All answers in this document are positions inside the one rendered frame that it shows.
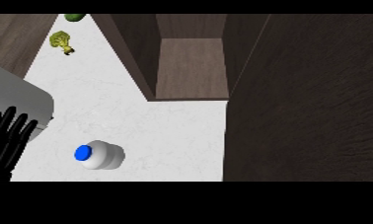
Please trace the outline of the dark wooden cabinet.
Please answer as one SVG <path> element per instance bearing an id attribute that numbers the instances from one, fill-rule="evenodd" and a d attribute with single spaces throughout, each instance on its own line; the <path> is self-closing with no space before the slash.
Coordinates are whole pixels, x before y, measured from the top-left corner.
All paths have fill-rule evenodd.
<path id="1" fill-rule="evenodd" d="M 94 14 L 147 101 L 226 101 L 267 14 Z"/>

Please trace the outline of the dark wooden cabinet door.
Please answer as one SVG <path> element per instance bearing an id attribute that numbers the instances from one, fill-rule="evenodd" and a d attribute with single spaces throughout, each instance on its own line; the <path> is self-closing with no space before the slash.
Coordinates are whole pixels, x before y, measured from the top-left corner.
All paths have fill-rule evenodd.
<path id="1" fill-rule="evenodd" d="M 373 182 L 373 14 L 270 16 L 227 103 L 223 177 Z"/>

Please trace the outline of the brown wooden panel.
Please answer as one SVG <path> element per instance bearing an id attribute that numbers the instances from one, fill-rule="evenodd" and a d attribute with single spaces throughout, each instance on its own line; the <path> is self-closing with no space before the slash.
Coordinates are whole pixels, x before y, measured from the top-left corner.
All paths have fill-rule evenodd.
<path id="1" fill-rule="evenodd" d="M 0 68 L 25 78 L 57 14 L 0 14 Z"/>

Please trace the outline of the yellow-green broccoli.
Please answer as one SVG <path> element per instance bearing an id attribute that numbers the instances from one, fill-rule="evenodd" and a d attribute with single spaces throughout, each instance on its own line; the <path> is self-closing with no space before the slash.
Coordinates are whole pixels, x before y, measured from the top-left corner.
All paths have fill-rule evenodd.
<path id="1" fill-rule="evenodd" d="M 69 34 L 63 31 L 59 31 L 50 36 L 50 45 L 52 47 L 60 47 L 65 55 L 74 53 L 74 48 L 69 46 Z"/>

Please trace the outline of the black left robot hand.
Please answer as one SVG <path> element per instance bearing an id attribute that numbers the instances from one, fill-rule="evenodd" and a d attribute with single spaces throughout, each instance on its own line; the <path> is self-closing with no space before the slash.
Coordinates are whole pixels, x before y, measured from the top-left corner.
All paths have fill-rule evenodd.
<path id="1" fill-rule="evenodd" d="M 0 112 L 0 183 L 9 182 L 38 122 L 9 107 Z"/>

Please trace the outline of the grey appliance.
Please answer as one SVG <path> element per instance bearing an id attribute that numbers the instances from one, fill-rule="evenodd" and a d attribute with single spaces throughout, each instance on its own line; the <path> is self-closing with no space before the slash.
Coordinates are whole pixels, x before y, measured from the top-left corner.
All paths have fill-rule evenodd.
<path id="1" fill-rule="evenodd" d="M 0 112 L 16 108 L 16 116 L 28 115 L 38 121 L 29 140 L 34 140 L 49 127 L 54 116 L 53 96 L 0 67 Z"/>

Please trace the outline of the white bottle with blue cap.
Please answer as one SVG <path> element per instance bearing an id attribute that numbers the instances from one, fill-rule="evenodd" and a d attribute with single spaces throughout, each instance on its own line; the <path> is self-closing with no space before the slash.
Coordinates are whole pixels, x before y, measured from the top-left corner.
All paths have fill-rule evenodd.
<path id="1" fill-rule="evenodd" d="M 124 162 L 125 153 L 121 146 L 94 140 L 77 147 L 74 159 L 87 170 L 115 170 Z"/>

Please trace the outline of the green vegetable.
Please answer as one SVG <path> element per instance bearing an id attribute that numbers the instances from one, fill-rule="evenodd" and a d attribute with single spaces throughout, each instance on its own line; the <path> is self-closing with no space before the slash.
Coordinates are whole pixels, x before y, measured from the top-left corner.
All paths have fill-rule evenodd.
<path id="1" fill-rule="evenodd" d="M 84 16 L 85 14 L 63 14 L 63 17 L 69 22 L 78 22 Z"/>

